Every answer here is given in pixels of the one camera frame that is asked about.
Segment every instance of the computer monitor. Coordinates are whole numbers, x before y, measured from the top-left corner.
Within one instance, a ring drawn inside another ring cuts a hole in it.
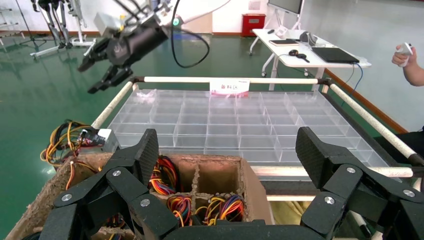
[[[302,11],[302,3],[304,0],[269,0],[268,5],[274,8],[289,11],[300,15]]]

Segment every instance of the green floor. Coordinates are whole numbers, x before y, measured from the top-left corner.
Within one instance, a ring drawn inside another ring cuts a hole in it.
[[[170,41],[155,49],[132,66],[136,76],[188,77],[261,77],[261,68],[271,52],[257,44],[249,57],[253,38],[210,37],[211,52],[200,65],[183,69],[171,55]],[[201,42],[176,41],[177,56],[190,64],[206,51]],[[52,130],[65,119],[92,123],[120,90],[110,88],[95,95],[87,89],[105,73],[109,62],[96,64],[81,74],[77,67],[83,49],[62,50],[34,61],[31,47],[5,41],[8,54],[0,48],[0,239],[19,220],[55,171],[40,161],[40,152],[48,144]],[[53,46],[50,41],[41,49]],[[279,65],[283,78],[304,78],[303,73]],[[208,90],[207,84],[146,84],[147,89]],[[276,86],[277,91],[307,91],[310,86]],[[253,85],[251,91],[267,91],[268,85]],[[345,109],[352,113],[348,106]],[[352,113],[372,136],[377,133]]]

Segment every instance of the laptop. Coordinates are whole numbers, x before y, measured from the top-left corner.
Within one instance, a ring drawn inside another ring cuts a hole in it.
[[[359,60],[337,47],[313,47],[312,51],[322,60],[332,64],[355,64]]]

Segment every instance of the blue wire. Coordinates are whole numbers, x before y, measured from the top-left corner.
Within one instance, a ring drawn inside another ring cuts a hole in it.
[[[357,90],[357,87],[358,87],[359,83],[361,82],[362,77],[364,76],[364,70],[362,69],[361,65],[359,65],[357,62],[355,64],[360,69],[360,78],[359,78],[358,82],[356,83],[355,88],[353,89],[353,91],[351,93],[349,93],[349,97]]]

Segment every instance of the humanoid robot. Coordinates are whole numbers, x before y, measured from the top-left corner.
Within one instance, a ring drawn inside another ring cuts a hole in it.
[[[32,7],[35,12],[40,12],[37,10],[37,0],[31,0]],[[68,3],[68,7],[70,11],[73,11],[71,4],[69,3],[69,0],[66,0]],[[53,34],[53,37],[56,41],[59,41],[59,49],[72,48],[72,43],[69,38],[69,32],[66,26],[66,18],[65,18],[65,0],[38,0],[38,5],[41,10],[41,14],[48,24],[48,28],[51,31],[51,34]]]

